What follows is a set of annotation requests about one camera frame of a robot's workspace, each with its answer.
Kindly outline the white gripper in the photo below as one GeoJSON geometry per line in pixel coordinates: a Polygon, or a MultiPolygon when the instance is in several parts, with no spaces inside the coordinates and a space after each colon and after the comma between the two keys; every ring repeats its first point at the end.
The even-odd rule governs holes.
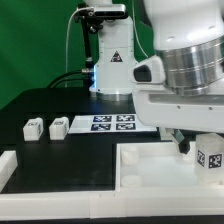
{"type": "Polygon", "coordinates": [[[187,154],[190,144],[179,129],[224,133],[224,77],[200,87],[202,95],[178,95],[165,85],[165,70],[158,56],[137,63],[129,76],[139,121],[146,126],[174,129],[171,139],[180,153],[187,154]]]}

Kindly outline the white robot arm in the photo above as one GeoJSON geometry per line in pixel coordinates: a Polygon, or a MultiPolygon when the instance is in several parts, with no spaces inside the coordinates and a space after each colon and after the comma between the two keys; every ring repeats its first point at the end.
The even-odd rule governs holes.
{"type": "Polygon", "coordinates": [[[154,34],[154,55],[137,62],[132,21],[112,0],[84,0],[102,26],[90,91],[105,100],[131,95],[147,126],[224,133],[224,2],[138,0],[154,34]]]}

